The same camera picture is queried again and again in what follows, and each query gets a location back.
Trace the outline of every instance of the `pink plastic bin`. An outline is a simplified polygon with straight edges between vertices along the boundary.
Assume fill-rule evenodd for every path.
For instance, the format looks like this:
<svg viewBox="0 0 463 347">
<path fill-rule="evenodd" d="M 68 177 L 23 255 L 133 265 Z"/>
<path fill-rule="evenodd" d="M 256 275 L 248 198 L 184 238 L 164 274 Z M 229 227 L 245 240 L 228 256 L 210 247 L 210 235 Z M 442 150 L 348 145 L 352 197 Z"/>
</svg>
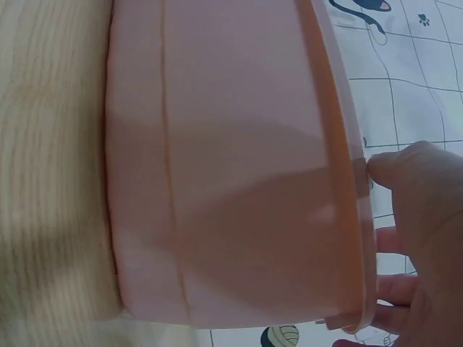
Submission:
<svg viewBox="0 0 463 347">
<path fill-rule="evenodd" d="M 135 318 L 370 322 L 368 179 L 322 1 L 116 0 L 106 105 Z"/>
</svg>

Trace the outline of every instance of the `black cat illustration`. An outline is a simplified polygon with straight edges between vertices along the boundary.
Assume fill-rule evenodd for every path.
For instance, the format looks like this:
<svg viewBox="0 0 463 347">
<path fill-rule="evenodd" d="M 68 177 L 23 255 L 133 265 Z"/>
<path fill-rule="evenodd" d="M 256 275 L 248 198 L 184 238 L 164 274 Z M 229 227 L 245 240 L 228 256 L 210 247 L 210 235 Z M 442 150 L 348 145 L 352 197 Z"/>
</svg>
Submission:
<svg viewBox="0 0 463 347">
<path fill-rule="evenodd" d="M 363 9 L 370 9 L 373 11 L 379 11 L 379 12 L 389 12 L 392 10 L 391 5 L 385 0 L 352 0 L 354 3 L 362 7 Z M 347 7 L 344 7 L 336 2 L 336 0 L 329 0 L 329 3 L 336 7 L 338 10 L 351 14 L 353 16 L 359 17 L 360 19 L 364 20 L 368 25 L 375 25 L 378 28 L 378 31 L 385 35 L 386 33 L 384 32 L 383 27 L 381 27 L 381 24 L 379 24 L 376 20 L 374 20 L 372 17 L 369 15 L 355 11 L 353 9 L 348 9 Z"/>
</svg>

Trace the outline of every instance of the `cat print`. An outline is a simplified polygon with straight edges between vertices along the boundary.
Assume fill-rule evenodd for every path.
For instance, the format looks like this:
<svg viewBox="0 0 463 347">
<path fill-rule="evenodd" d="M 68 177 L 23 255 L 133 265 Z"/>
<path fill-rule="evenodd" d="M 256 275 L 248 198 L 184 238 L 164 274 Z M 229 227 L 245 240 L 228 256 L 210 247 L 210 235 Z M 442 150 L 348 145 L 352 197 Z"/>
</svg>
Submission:
<svg viewBox="0 0 463 347">
<path fill-rule="evenodd" d="M 378 21 L 374 20 L 368 14 L 358 12 L 353 9 L 349 9 L 347 7 L 342 6 L 338 2 L 336 2 L 336 0 L 328 1 L 333 7 L 336 7 L 338 10 L 364 20 L 365 23 L 367 23 L 372 29 L 376 29 L 376 31 L 378 32 L 379 35 L 375 33 L 374 30 L 372 30 L 373 37 L 375 38 L 376 42 L 380 44 L 386 44 L 386 33 L 384 32 L 383 27 L 381 26 L 381 24 L 378 23 Z M 389 3 L 386 0 L 352 0 L 352 2 L 356 3 L 363 9 L 369 9 L 379 12 L 389 12 L 392 10 L 391 5 L 389 5 Z"/>
</svg>

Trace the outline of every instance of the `wood grain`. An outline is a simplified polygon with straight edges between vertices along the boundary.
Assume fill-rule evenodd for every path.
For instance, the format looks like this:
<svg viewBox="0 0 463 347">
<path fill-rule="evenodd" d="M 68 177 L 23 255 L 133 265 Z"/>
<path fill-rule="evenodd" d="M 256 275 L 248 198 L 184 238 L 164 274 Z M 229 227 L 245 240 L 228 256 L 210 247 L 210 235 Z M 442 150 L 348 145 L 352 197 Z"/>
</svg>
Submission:
<svg viewBox="0 0 463 347">
<path fill-rule="evenodd" d="M 102 151 L 111 6 L 0 0 L 0 346 L 192 346 L 187 327 L 117 318 Z"/>
</svg>

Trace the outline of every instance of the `hand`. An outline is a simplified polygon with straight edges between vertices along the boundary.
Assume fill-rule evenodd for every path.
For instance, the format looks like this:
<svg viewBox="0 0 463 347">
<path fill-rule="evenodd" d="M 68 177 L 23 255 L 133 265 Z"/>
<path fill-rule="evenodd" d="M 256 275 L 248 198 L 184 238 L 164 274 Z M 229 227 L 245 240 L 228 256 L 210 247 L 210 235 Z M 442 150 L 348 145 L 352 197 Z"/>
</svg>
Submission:
<svg viewBox="0 0 463 347">
<path fill-rule="evenodd" d="M 372 326 L 396 347 L 463 346 L 463 158 L 418 142 L 374 155 L 374 181 L 392 190 L 396 227 L 377 230 L 378 252 L 410 256 L 416 275 L 378 278 Z M 335 347 L 358 346 L 337 341 Z"/>
</svg>

